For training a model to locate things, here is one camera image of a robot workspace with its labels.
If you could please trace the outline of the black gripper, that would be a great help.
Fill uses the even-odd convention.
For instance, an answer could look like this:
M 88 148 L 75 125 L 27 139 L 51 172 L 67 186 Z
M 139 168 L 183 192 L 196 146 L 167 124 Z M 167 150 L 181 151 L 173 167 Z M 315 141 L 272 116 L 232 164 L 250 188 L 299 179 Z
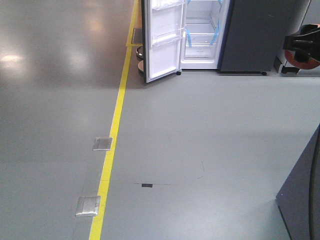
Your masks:
M 320 62 L 320 25 L 306 24 L 284 38 L 283 50 L 296 51 L 295 59 L 306 62 L 312 58 Z

